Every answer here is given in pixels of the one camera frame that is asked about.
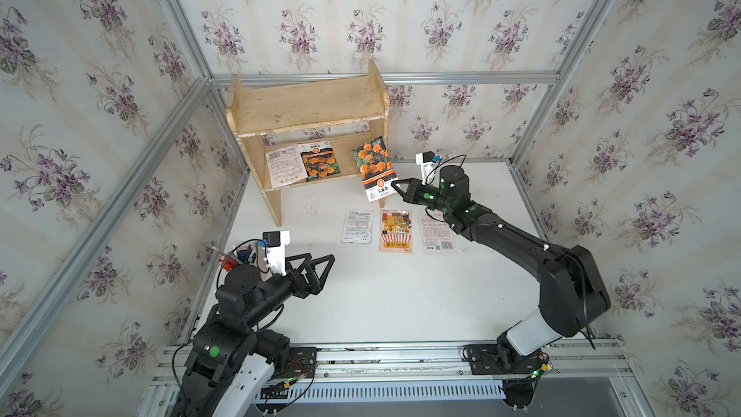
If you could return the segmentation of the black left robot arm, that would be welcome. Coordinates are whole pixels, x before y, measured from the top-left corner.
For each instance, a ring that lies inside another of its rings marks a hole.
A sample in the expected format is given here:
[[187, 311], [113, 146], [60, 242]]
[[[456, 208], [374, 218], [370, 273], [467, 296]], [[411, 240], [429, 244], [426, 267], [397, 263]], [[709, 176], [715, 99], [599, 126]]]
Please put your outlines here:
[[319, 295], [336, 262], [334, 255], [288, 256], [288, 243], [288, 233], [266, 232], [226, 255], [228, 272], [190, 343], [171, 415], [243, 416], [272, 377], [287, 370], [291, 341], [267, 317], [279, 316], [293, 297]]

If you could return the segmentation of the orange flower seed packet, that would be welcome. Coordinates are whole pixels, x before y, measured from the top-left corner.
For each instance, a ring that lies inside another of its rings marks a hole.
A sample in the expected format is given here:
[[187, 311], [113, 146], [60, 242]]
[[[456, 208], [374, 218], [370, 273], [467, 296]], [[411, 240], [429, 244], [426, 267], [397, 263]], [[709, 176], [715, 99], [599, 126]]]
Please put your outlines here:
[[368, 200], [377, 202], [396, 194], [398, 176], [383, 138], [376, 137], [352, 151]]

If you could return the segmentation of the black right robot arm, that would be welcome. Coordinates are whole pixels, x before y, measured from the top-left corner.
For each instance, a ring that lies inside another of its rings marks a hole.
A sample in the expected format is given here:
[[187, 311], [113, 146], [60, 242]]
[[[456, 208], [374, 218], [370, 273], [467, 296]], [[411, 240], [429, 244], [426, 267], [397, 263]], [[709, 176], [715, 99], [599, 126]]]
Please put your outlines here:
[[506, 330], [490, 353], [496, 367], [514, 374], [542, 349], [570, 338], [612, 307], [592, 253], [583, 246], [551, 243], [511, 225], [471, 198], [470, 179], [461, 165], [419, 154], [420, 179], [393, 181], [403, 202], [435, 210], [458, 236], [488, 247], [526, 270], [540, 284], [538, 309]]

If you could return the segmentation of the pink white seed packet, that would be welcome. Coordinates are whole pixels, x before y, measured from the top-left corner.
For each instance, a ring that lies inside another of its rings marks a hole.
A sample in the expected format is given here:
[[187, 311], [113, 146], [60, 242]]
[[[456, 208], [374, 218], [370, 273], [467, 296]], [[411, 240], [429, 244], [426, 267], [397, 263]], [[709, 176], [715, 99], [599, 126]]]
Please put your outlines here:
[[422, 246], [428, 256], [455, 252], [455, 234], [443, 220], [441, 212], [425, 210], [420, 224]]

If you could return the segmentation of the white printed seed packet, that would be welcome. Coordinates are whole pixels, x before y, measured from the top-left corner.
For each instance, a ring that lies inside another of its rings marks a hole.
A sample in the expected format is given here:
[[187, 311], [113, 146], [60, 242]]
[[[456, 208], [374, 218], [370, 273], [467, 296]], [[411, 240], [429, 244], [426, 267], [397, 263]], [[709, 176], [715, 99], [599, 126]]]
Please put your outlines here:
[[372, 210], [347, 210], [343, 221], [341, 243], [371, 244], [374, 229]]

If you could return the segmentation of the colourful cartoon seed packet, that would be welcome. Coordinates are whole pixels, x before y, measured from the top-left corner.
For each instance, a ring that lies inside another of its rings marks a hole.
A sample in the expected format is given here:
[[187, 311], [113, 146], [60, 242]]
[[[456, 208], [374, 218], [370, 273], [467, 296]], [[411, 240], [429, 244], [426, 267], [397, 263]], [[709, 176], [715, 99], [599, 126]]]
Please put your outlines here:
[[407, 210], [382, 210], [379, 249], [384, 253], [413, 253], [412, 214]]

